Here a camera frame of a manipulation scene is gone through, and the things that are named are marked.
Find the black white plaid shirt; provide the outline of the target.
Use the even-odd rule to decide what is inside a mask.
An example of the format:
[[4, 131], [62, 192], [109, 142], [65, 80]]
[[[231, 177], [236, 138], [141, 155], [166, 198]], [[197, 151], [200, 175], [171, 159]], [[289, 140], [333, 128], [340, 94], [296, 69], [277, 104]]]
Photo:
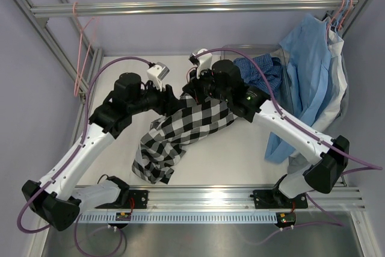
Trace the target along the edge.
[[151, 123], [136, 151], [132, 172], [150, 184], [167, 184], [174, 173], [174, 166], [181, 161], [189, 145], [230, 126], [236, 120], [223, 101], [206, 98], [198, 104], [186, 93], [180, 95], [179, 101], [182, 105], [180, 110]]

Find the pink wire hanger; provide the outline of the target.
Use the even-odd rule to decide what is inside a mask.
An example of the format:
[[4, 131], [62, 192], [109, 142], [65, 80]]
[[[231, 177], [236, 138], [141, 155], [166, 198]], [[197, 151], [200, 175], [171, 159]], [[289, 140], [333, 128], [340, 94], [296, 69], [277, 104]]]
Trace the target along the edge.
[[[73, 88], [74, 97], [79, 96], [81, 93], [81, 81], [84, 76], [85, 67], [88, 62], [88, 57], [90, 56], [91, 48], [93, 47], [93, 44], [96, 41], [97, 27], [99, 24], [99, 17], [92, 16], [85, 25], [82, 25], [79, 21], [77, 7], [78, 2], [74, 2], [72, 5], [72, 16], [75, 18], [76, 26], [79, 29], [78, 56], [76, 61], [76, 78]], [[86, 39], [85, 31], [90, 25], [93, 26], [91, 40], [89, 40], [87, 44], [84, 44], [84, 40]]]

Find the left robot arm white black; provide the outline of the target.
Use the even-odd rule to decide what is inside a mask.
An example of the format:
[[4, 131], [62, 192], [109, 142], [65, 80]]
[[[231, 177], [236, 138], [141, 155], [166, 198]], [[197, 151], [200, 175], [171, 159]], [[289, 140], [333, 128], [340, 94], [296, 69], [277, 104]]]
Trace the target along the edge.
[[58, 231], [70, 227], [84, 212], [129, 204], [129, 185], [116, 176], [87, 188], [76, 185], [96, 158], [132, 123], [134, 115], [153, 110], [170, 116], [180, 108], [172, 86], [143, 83], [136, 73], [123, 73], [88, 120], [85, 132], [59, 163], [38, 182], [22, 187], [26, 205]]

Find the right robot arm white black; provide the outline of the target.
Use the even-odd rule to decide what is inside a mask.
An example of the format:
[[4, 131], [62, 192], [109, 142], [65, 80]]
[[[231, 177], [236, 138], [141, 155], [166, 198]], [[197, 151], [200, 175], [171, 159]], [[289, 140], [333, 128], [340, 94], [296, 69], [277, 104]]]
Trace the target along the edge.
[[328, 194], [348, 165], [349, 141], [316, 132], [273, 102], [272, 96], [249, 86], [230, 60], [199, 60], [189, 73], [183, 90], [197, 101], [213, 98], [223, 101], [236, 116], [257, 121], [290, 144], [305, 157], [309, 165], [297, 173], [282, 176], [271, 190], [273, 202], [286, 207], [297, 196], [309, 191]]

